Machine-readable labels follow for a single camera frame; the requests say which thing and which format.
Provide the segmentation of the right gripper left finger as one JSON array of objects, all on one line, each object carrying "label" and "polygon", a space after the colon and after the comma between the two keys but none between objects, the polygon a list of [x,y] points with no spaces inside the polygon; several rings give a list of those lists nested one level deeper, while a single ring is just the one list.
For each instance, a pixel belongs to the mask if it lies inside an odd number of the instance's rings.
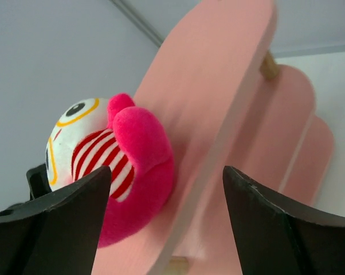
[{"label": "right gripper left finger", "polygon": [[91,274],[111,170],[0,212],[0,274]]}]

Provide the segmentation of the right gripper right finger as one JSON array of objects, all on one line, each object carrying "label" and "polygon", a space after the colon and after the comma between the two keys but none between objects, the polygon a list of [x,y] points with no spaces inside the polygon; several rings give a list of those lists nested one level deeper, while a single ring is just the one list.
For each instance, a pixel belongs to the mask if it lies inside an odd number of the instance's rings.
[{"label": "right gripper right finger", "polygon": [[345,217],[226,166],[223,185],[243,274],[344,274]]}]

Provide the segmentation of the white pink plush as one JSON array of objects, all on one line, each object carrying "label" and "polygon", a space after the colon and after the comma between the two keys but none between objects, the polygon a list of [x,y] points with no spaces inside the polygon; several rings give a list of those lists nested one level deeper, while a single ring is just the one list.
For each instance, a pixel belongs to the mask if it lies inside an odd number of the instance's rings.
[{"label": "white pink plush", "polygon": [[125,93],[74,103],[58,119],[45,153],[53,191],[102,166],[111,170],[101,248],[144,228],[173,189],[174,156],[164,128]]}]

